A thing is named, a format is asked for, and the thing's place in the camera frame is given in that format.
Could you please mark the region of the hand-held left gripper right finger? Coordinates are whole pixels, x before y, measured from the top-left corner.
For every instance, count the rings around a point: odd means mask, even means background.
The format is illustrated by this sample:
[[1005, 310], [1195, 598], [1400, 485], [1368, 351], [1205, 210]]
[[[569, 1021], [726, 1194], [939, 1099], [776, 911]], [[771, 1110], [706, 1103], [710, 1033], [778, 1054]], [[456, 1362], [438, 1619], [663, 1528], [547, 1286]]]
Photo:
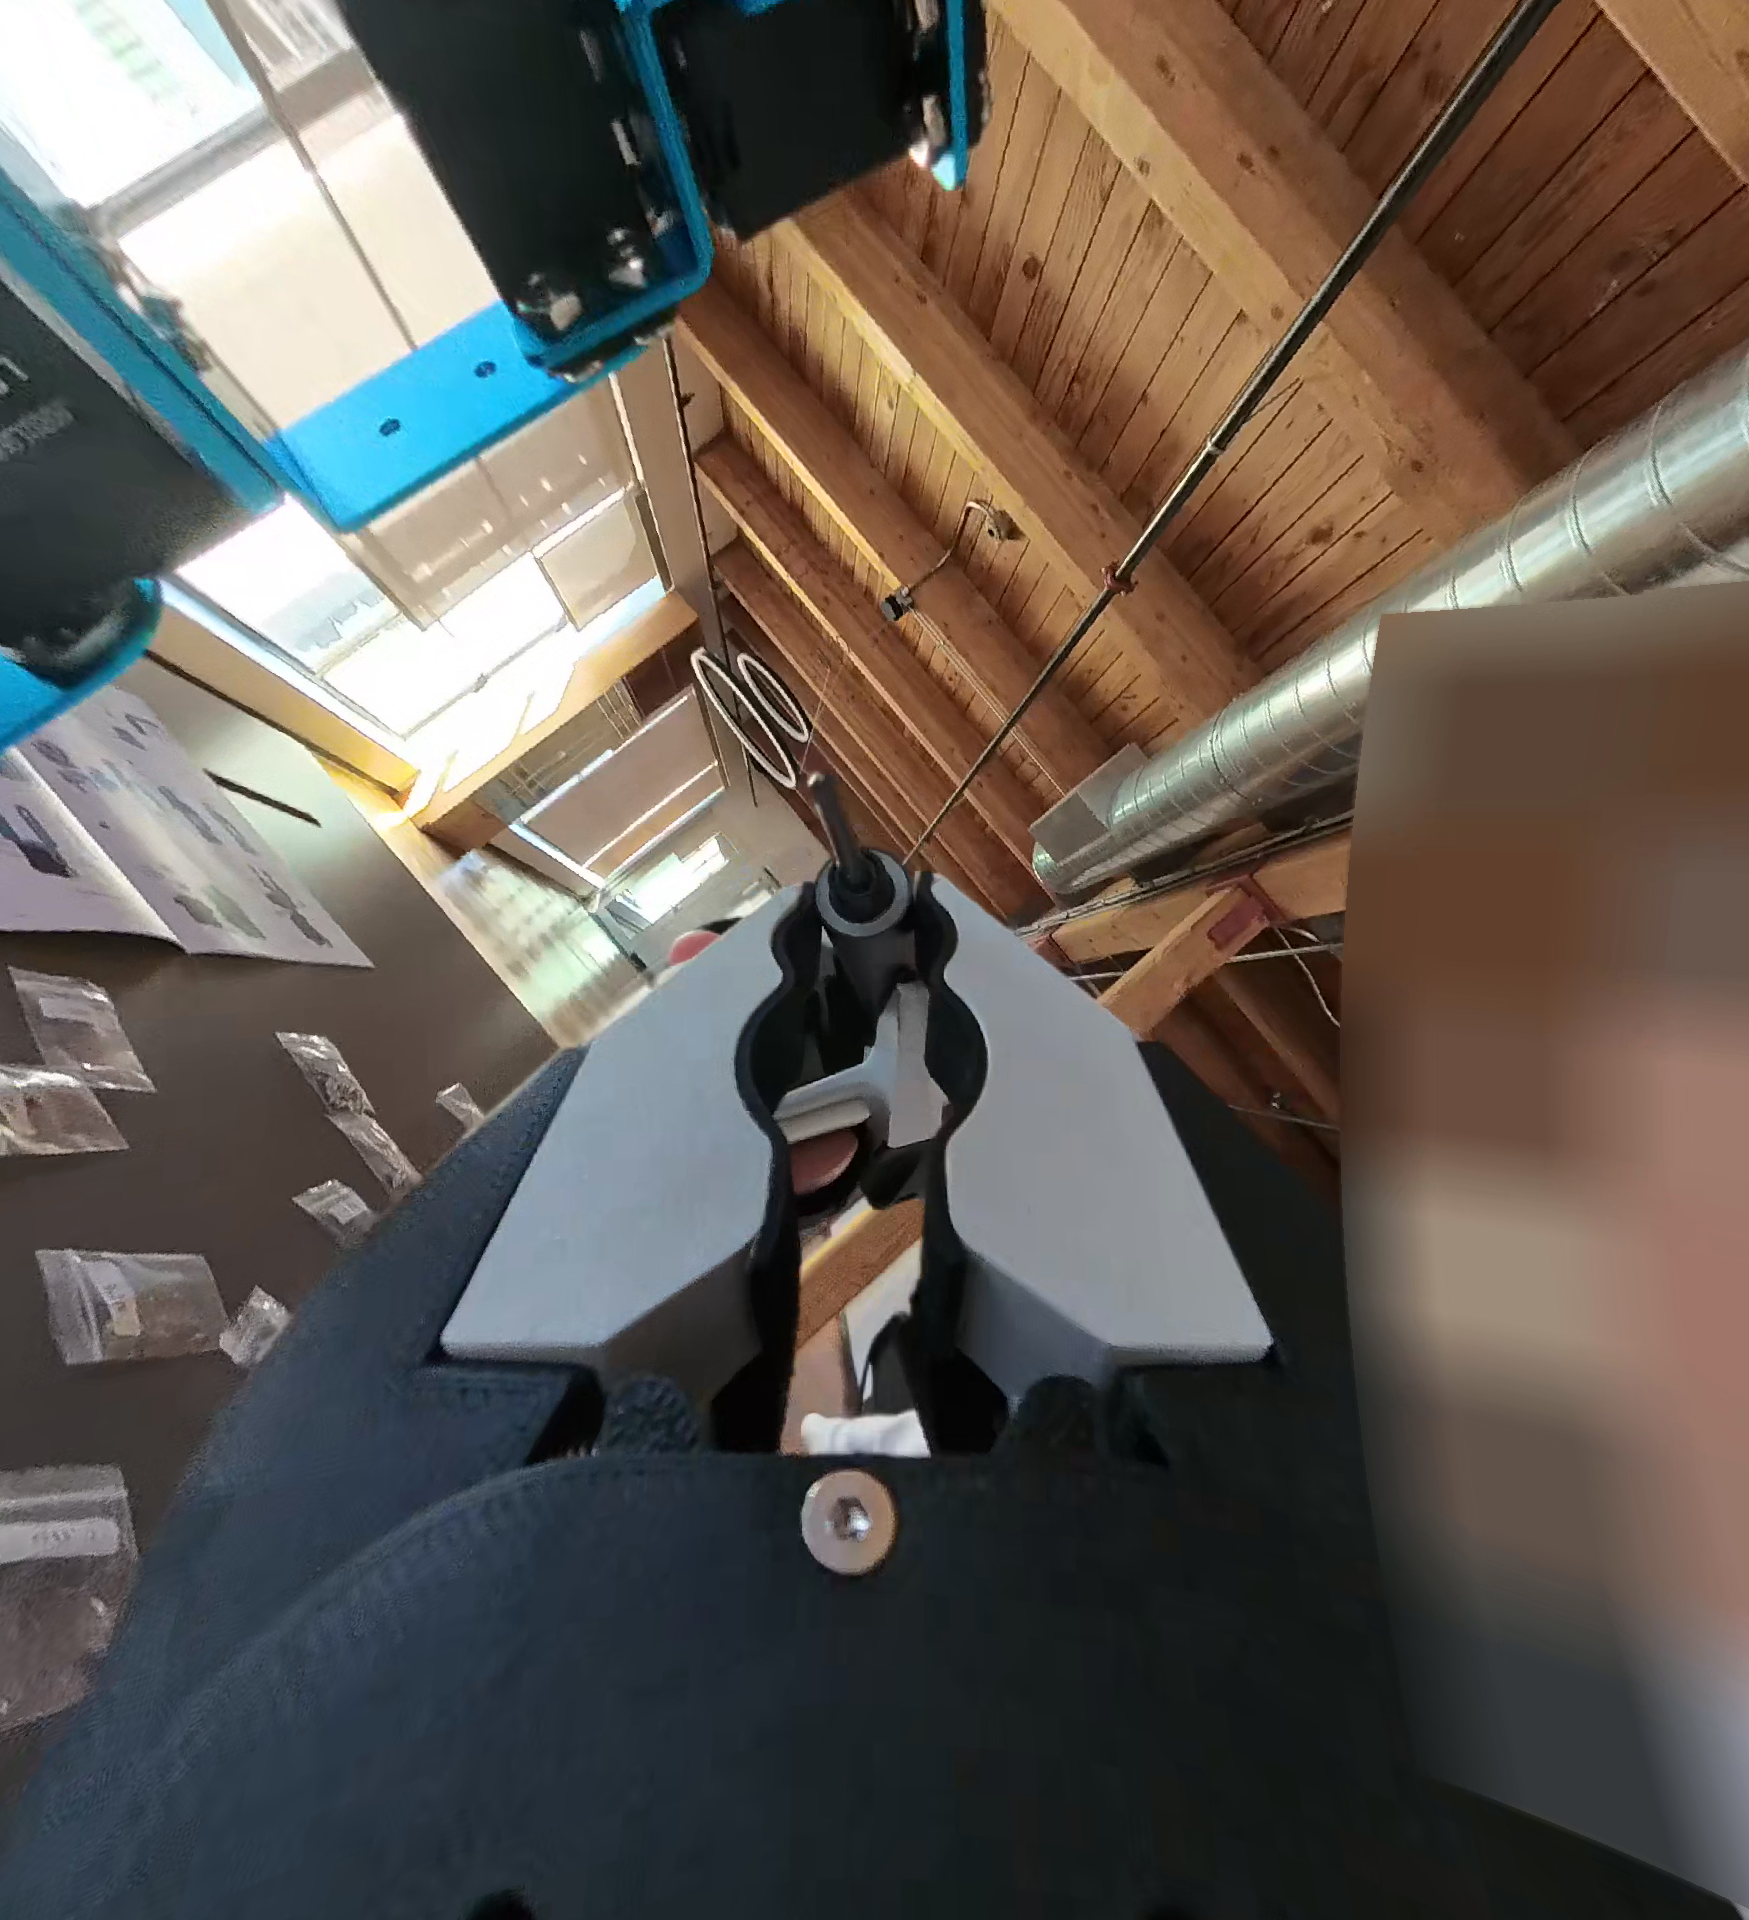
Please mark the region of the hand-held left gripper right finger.
[[920, 1268], [904, 1374], [934, 1454], [1047, 1380], [1248, 1367], [1270, 1326], [1132, 1033], [939, 876], [917, 886]]

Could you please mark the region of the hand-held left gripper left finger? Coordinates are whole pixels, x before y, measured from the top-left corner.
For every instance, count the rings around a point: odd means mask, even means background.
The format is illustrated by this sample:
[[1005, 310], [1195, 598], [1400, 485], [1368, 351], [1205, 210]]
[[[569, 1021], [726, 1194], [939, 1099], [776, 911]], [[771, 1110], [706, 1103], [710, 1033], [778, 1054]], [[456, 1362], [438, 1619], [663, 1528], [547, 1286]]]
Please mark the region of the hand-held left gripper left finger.
[[441, 1330], [460, 1362], [671, 1382], [731, 1453], [780, 1446], [798, 1238], [776, 1110], [802, 1083], [815, 884], [584, 1053]]

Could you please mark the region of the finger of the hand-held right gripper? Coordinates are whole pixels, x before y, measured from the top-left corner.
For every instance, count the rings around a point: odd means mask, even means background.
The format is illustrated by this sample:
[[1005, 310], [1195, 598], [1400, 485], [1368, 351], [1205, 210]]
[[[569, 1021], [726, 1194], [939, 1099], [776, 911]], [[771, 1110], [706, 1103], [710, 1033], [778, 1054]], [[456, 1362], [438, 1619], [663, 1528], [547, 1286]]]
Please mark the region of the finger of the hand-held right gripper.
[[931, 1143], [947, 1112], [947, 1097], [926, 1058], [931, 1013], [929, 989], [903, 981], [877, 1021], [875, 1087], [886, 1112], [886, 1148]]
[[776, 1126], [791, 1144], [883, 1128], [883, 1077], [870, 1050], [852, 1066], [793, 1089], [776, 1106]]

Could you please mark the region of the blue and black toy robot arm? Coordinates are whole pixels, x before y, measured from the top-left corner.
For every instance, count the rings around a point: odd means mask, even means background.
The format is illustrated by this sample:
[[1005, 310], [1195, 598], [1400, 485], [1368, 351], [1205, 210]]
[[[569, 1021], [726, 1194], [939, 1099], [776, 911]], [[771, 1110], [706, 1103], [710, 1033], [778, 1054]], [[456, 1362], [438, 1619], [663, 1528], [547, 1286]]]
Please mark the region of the blue and black toy robot arm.
[[0, 756], [146, 652], [162, 579], [283, 502], [358, 534], [618, 373], [751, 239], [990, 119], [982, 5], [334, 5], [498, 301], [283, 418], [108, 262], [0, 117]]

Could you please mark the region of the dark desk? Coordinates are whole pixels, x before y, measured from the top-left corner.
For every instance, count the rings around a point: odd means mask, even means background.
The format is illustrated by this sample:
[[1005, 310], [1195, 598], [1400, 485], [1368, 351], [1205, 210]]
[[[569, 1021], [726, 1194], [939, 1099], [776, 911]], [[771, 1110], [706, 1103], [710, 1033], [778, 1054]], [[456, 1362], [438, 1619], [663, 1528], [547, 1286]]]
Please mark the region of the dark desk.
[[[123, 1153], [0, 1160], [0, 1473], [115, 1467], [146, 1541], [238, 1372], [217, 1355], [63, 1367], [34, 1252], [197, 1254], [230, 1309], [253, 1286], [296, 1309], [335, 1252], [292, 1197], [325, 1178], [364, 1184], [364, 1169], [275, 1033], [331, 1038], [421, 1169], [456, 1141], [438, 1089], [463, 1085], [492, 1106], [554, 1045], [299, 743], [156, 665], [123, 685], [371, 962], [346, 971], [187, 956], [132, 939], [0, 939], [0, 1064], [31, 1054], [6, 972], [26, 964], [106, 989], [156, 1083], [115, 1106]], [[43, 1735], [0, 1740], [0, 1805]]]

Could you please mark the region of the ceiling conduit with junction box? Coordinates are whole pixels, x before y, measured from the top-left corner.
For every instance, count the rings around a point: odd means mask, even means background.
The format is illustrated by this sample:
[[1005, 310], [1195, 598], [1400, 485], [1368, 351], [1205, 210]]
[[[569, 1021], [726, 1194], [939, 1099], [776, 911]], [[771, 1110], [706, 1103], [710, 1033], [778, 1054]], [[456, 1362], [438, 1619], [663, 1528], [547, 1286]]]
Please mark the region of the ceiling conduit with junction box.
[[1005, 507], [997, 507], [993, 501], [968, 496], [956, 519], [954, 540], [942, 551], [942, 554], [915, 580], [904, 583], [880, 600], [880, 613], [891, 624], [898, 624], [904, 616], [917, 613], [919, 593], [926, 589], [939, 573], [952, 564], [960, 551], [960, 539], [968, 526], [976, 523], [982, 531], [982, 536], [994, 544], [1016, 544], [1024, 540], [1024, 531], [1011, 516]]

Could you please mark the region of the beige roller window blind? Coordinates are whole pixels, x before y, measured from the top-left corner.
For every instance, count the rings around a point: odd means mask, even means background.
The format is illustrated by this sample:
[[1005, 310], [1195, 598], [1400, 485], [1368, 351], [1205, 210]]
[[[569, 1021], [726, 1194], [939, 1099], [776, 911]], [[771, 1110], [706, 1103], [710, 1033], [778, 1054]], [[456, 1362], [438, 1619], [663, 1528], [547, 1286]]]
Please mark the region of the beige roller window blind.
[[286, 429], [334, 531], [273, 639], [407, 735], [658, 583], [646, 483], [616, 376], [532, 364], [379, 87], [293, 149], [392, 349]]

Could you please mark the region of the open instruction booklet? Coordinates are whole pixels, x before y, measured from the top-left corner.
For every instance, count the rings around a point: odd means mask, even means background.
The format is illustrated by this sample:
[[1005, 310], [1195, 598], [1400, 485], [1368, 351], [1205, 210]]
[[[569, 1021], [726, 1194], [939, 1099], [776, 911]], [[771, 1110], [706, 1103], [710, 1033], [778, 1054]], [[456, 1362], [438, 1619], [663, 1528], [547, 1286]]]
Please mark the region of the open instruction booklet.
[[0, 934], [371, 962], [140, 697], [103, 691], [0, 756]]

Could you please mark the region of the ceiling sprinkler pipe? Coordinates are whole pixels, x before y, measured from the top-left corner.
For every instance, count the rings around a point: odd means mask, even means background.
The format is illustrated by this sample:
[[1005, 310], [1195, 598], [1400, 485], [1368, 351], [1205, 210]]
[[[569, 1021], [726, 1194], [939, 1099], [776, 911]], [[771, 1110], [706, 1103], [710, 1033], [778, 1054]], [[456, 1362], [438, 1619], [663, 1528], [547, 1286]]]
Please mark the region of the ceiling sprinkler pipe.
[[1151, 553], [1170, 532], [1175, 519], [1189, 507], [1192, 495], [1219, 466], [1231, 444], [1239, 439], [1246, 422], [1262, 408], [1280, 379], [1292, 369], [1296, 356], [1312, 342], [1318, 327], [1335, 310], [1358, 275], [1366, 269], [1381, 243], [1391, 234], [1399, 217], [1414, 203], [1414, 197], [1430, 181], [1437, 168], [1453, 153], [1462, 132], [1484, 109], [1500, 81], [1532, 43], [1540, 26], [1556, 13], [1556, 2], [1519, 2], [1496, 29], [1476, 57], [1465, 81], [1454, 95], [1437, 113], [1426, 132], [1414, 144], [1400, 168], [1374, 203], [1372, 213], [1348, 240], [1341, 258], [1318, 283], [1318, 289], [1300, 305], [1294, 318], [1280, 337], [1267, 349], [1248, 379], [1237, 391], [1227, 411], [1220, 414], [1208, 439], [1196, 450], [1196, 456], [1181, 472], [1175, 489], [1155, 508], [1148, 523], [1135, 536], [1126, 554], [1102, 573], [1101, 589], [1087, 604], [1085, 613], [1036, 670], [1030, 688], [1006, 712], [994, 737], [984, 744], [974, 765], [960, 777], [952, 795], [939, 807], [929, 827], [920, 830], [909, 847], [909, 858], [926, 850], [939, 839], [939, 833], [954, 807], [967, 799], [982, 770], [999, 756], [1006, 739], [1030, 714], [1030, 708], [1045, 697], [1049, 685], [1068, 665], [1071, 657], [1087, 643], [1101, 618], [1135, 590], [1135, 577]]

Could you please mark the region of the wooden support post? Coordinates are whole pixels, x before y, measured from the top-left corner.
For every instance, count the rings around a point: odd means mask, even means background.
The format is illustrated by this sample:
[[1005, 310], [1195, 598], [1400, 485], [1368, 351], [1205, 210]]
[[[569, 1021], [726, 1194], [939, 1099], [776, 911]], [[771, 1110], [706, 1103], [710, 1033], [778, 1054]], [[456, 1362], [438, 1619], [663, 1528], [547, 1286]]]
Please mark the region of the wooden support post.
[[1315, 868], [1272, 866], [1212, 886], [1186, 886], [1151, 900], [1117, 904], [1053, 931], [1075, 964], [1135, 960], [1101, 1005], [1136, 1038], [1148, 1038], [1192, 991], [1244, 946], [1276, 926], [1343, 911], [1345, 860]]

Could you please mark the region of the silver spiral air duct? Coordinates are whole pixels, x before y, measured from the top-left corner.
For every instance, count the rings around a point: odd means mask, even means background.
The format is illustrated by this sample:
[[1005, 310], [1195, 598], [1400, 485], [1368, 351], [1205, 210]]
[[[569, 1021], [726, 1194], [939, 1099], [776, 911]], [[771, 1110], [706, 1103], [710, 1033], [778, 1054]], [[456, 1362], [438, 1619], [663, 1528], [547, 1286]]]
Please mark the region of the silver spiral air duct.
[[1385, 618], [1537, 609], [1749, 580], [1749, 340], [1503, 519], [1364, 604], [1172, 746], [1053, 808], [1034, 873], [1056, 900], [1354, 777]]

